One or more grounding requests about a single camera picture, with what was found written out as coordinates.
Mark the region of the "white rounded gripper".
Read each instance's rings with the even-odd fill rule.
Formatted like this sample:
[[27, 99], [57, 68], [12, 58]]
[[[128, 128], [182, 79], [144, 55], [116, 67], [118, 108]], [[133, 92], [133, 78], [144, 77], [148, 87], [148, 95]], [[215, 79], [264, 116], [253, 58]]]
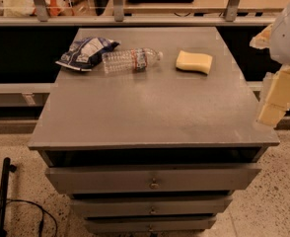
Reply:
[[276, 127], [290, 110], [290, 2], [273, 25], [252, 38], [250, 47], [269, 48], [273, 60], [286, 64], [276, 73], [266, 73], [259, 94], [256, 121]]

